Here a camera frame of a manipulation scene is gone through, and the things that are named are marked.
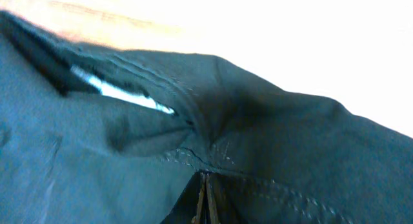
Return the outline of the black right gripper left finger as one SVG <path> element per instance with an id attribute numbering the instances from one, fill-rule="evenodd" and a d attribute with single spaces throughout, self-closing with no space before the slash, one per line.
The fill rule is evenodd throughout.
<path id="1" fill-rule="evenodd" d="M 205 223 L 205 173 L 196 172 L 161 224 Z"/>

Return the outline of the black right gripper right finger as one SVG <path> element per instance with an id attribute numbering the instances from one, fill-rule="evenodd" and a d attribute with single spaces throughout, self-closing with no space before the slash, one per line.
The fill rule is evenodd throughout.
<path id="1" fill-rule="evenodd" d="M 217 173 L 205 175 L 205 223 L 208 224 L 242 224 L 236 202 L 237 195 L 234 182 L 230 178 Z"/>

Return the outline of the black shorts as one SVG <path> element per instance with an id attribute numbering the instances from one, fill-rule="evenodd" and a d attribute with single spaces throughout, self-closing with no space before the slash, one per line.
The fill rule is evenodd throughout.
<path id="1" fill-rule="evenodd" d="M 72 43 L 1 12 L 1 222 L 161 223 L 196 172 L 245 223 L 411 223 L 412 139 L 217 56 Z"/>

